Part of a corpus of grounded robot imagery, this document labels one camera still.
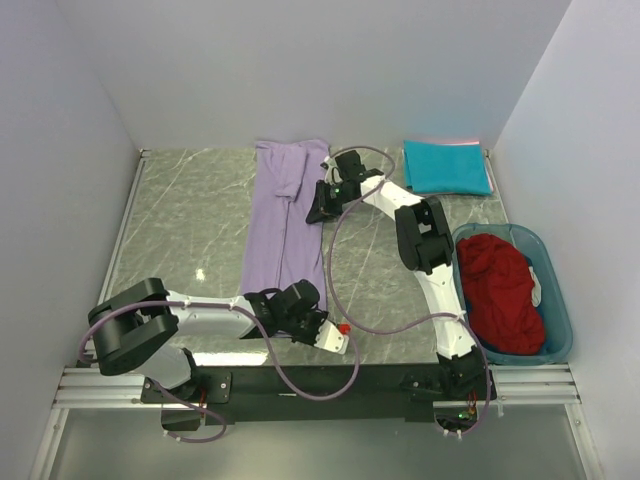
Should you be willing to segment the purple t-shirt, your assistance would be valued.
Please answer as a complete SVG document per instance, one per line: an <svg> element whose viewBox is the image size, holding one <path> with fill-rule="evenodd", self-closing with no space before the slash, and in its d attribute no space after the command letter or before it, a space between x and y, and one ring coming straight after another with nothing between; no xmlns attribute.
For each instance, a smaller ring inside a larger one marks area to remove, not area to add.
<svg viewBox="0 0 640 480"><path fill-rule="evenodd" d="M325 176L329 155L323 140L256 144L252 195L240 292L281 290L307 280L319 292L318 307L327 308L322 253L323 226L308 224L316 183Z"/></svg>

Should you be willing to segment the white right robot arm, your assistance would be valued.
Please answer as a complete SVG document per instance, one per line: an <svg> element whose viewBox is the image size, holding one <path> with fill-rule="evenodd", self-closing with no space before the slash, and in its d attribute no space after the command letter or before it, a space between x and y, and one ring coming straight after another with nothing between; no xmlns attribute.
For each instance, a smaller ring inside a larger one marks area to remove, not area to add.
<svg viewBox="0 0 640 480"><path fill-rule="evenodd" d="M453 280L454 242L441 202L409 192L379 169L366 168L359 149L358 146L344 148L321 162L325 177L316 183L306 221L315 224L335 219L336 226L341 227L346 217L363 203L392 219L400 260L418 281L429 314L388 331L366 327L351 317L333 284L332 260L337 237L332 236L326 258L326 278L336 307L353 326L374 335L395 335L431 322L442 369L438 377L442 393L460 399L479 392L477 383L483 381L486 398L490 399L490 368L458 298Z"/></svg>

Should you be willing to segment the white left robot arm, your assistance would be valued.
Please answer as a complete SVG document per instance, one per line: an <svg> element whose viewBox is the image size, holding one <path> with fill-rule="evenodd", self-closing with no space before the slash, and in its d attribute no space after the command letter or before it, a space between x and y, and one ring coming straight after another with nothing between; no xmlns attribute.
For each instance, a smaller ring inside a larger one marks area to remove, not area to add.
<svg viewBox="0 0 640 480"><path fill-rule="evenodd" d="M145 279L88 314L102 375L137 372L157 381L176 401L193 399L206 381L186 348L169 344L176 335L216 334L254 339L264 330L342 354L346 339L319 308L320 295L307 280L284 290L269 288L218 299L167 290L158 278Z"/></svg>

